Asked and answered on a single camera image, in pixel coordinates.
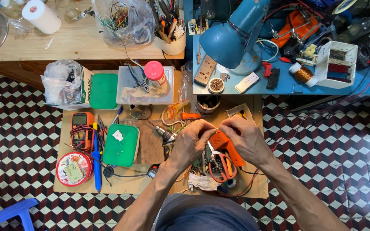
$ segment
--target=copper wire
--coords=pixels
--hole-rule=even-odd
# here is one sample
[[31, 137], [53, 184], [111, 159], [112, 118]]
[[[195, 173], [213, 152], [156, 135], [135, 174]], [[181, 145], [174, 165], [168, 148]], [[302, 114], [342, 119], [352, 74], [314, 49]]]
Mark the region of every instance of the copper wire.
[[297, 72], [294, 73], [294, 76], [298, 81], [306, 83], [314, 76], [314, 74], [309, 68], [302, 66]]

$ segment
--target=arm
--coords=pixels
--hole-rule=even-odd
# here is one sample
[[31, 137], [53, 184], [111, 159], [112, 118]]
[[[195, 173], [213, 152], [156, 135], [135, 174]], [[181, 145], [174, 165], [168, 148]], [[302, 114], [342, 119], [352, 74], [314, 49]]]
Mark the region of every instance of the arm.
[[348, 230], [322, 201], [285, 169], [255, 123], [235, 115], [222, 121], [219, 128], [234, 143], [239, 155], [259, 168], [275, 185], [301, 229]]
[[201, 155], [215, 132], [212, 124], [198, 120], [178, 133], [168, 160], [160, 165], [156, 176], [124, 214], [114, 231], [150, 230], [175, 180]]

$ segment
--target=blue plastic stool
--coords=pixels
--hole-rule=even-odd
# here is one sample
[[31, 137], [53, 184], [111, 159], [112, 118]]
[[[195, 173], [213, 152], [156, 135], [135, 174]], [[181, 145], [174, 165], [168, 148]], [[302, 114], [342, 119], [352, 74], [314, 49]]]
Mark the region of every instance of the blue plastic stool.
[[34, 226], [31, 220], [30, 213], [28, 212], [30, 207], [38, 204], [38, 201], [34, 198], [26, 199], [24, 201], [18, 202], [10, 207], [4, 208], [0, 211], [0, 223], [13, 218], [15, 216], [20, 216], [22, 220], [22, 226], [25, 231], [33, 231]]

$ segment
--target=hand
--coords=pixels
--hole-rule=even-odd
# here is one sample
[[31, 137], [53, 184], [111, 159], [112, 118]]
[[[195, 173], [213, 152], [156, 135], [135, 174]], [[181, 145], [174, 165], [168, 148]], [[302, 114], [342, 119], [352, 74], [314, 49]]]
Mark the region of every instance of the hand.
[[201, 156], [205, 144], [215, 132], [215, 126], [205, 120], [192, 122], [178, 133], [167, 161], [182, 173]]
[[222, 121], [219, 129], [232, 141], [238, 154], [257, 168], [275, 159], [255, 122], [234, 115]]

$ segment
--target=pink cap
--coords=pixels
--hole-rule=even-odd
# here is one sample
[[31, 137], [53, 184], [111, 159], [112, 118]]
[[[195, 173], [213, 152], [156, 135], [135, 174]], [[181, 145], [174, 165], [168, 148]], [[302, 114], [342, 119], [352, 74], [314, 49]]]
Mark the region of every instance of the pink cap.
[[148, 77], [151, 81], [158, 81], [164, 76], [164, 67], [162, 64], [158, 61], [150, 61], [148, 62], [143, 71], [145, 72], [145, 75]]

